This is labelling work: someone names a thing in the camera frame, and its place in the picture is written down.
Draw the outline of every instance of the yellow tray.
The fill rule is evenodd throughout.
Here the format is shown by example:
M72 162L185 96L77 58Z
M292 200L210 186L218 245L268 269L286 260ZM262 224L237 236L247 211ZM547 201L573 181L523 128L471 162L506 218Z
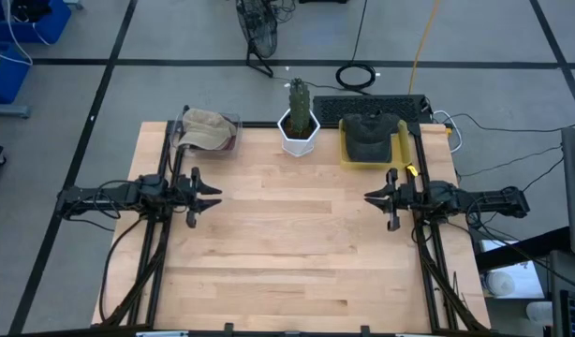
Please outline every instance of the yellow tray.
M405 169L412 163L410 158L410 144L408 142L408 126L405 121L398 122L398 133L391 135L391 161L389 163L353 162L347 155L346 132L340 120L340 151L342 152L341 166L348 169Z

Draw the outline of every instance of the yellow cable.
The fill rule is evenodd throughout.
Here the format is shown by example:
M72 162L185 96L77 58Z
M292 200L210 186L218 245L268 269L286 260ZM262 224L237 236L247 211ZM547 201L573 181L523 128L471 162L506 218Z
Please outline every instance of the yellow cable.
M434 21L434 16L437 13L438 7L439 7L439 0L434 0L434 9L431 11L431 16L429 16L429 21L427 22L427 26L425 26L425 31L422 33L419 49L417 50L417 54L415 55L415 63L412 65L412 74L410 74L410 83L408 84L409 95L412 94L412 86L415 83L415 76L417 75L417 62L419 61L420 51L422 50L422 46L425 44L425 39L429 35L429 31L431 30L431 23Z

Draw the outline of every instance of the black keyboard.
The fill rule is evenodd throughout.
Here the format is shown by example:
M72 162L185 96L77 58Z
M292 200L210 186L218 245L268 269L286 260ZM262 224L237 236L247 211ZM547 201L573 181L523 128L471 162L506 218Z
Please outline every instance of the black keyboard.
M565 336L575 337L575 293L562 290L562 322Z
M431 107L425 95L318 95L313 112L325 125L337 124L346 114L393 113L407 123L431 123Z

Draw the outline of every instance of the gray floor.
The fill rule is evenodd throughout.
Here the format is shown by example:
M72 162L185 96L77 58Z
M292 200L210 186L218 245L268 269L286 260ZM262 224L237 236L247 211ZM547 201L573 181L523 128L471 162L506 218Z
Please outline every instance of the gray floor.
M36 58L108 59L129 0L83 0L60 41L27 46ZM575 0L539 0L562 52L575 62ZM358 58L414 58L431 0L369 0ZM273 59L351 57L362 0L299 6L280 25ZM233 1L139 0L120 58L243 59L245 45ZM443 0L421 55L425 61L555 62L528 0ZM334 83L331 66L276 67L277 76ZM0 334L7 333L52 214L104 66L34 66L16 103L29 120L0 118L8 163L0 172ZM409 68L377 68L373 94L405 94ZM360 74L347 74L358 78ZM311 88L313 95L344 95ZM575 123L575 102L560 70L421 68L414 92L434 110L465 112L486 126L552 128ZM239 113L246 121L276 121L288 104L284 83L244 66L117 66L86 150L79 185L126 177L143 121L175 117L184 104ZM481 131L460 118L464 146L454 155L461 174L559 143L557 134ZM561 157L553 151L513 166L464 178L466 189L525 187ZM523 220L496 217L494 227L527 238L567 224L562 168L531 187ZM103 225L112 226L93 215ZM63 223L25 331L87 327L96 303L111 234ZM540 335L522 302L490 301L495 328Z

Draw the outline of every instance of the blue bin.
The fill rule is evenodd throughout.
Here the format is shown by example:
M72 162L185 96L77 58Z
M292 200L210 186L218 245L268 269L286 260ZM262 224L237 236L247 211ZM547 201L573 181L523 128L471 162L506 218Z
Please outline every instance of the blue bin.
M42 37L46 42L52 44L59 39L69 17L71 17L71 10L63 0L49 0L48 3L52 13L44 15L39 22L35 23L35 26L31 22L11 21L13 33L19 42L44 43L40 38ZM13 42L8 31L8 23L5 20L0 21L0 41Z
M9 43L0 43L0 54L14 60L23 60ZM10 104L15 100L28 70L29 65L0 58L0 104Z

